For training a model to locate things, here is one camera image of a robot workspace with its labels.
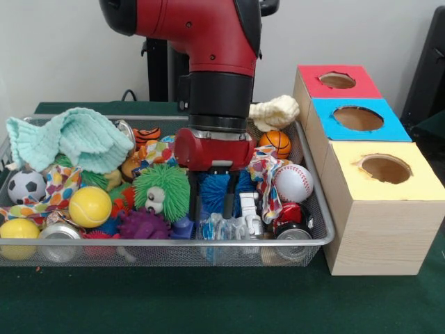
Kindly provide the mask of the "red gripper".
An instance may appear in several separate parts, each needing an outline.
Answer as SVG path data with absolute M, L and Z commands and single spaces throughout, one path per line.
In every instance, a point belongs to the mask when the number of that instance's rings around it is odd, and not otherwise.
M 185 127 L 176 133 L 173 153 L 176 162 L 189 169 L 189 216 L 193 222 L 200 220 L 201 211 L 200 181 L 196 171 L 207 172 L 212 168 L 242 170 L 250 163 L 255 147 L 256 141 L 247 132 L 210 132 Z M 229 172 L 228 175 L 222 213 L 224 219 L 233 215 L 240 173 Z

